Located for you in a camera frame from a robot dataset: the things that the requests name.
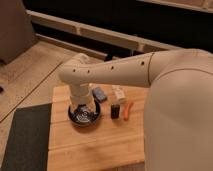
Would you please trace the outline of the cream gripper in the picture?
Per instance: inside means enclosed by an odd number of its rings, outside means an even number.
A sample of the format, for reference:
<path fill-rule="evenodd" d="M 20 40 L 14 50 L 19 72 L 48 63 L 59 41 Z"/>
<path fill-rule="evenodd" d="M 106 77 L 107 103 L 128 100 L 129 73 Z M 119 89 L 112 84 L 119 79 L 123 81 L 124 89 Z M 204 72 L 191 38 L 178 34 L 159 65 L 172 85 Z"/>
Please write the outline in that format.
<path fill-rule="evenodd" d="M 73 107 L 77 107 L 78 105 L 88 105 L 92 102 L 91 87 L 88 84 L 71 84 L 69 88 L 70 100 Z"/>

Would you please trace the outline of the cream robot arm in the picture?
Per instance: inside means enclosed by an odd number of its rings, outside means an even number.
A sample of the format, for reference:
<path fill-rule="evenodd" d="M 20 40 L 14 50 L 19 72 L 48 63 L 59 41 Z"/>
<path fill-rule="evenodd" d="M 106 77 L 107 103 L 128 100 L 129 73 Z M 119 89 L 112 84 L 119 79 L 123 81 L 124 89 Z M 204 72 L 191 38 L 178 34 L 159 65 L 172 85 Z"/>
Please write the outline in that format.
<path fill-rule="evenodd" d="M 90 83 L 147 87 L 145 170 L 213 171 L 213 53 L 177 49 L 97 64 L 80 53 L 59 77 L 77 104 L 90 101 Z"/>

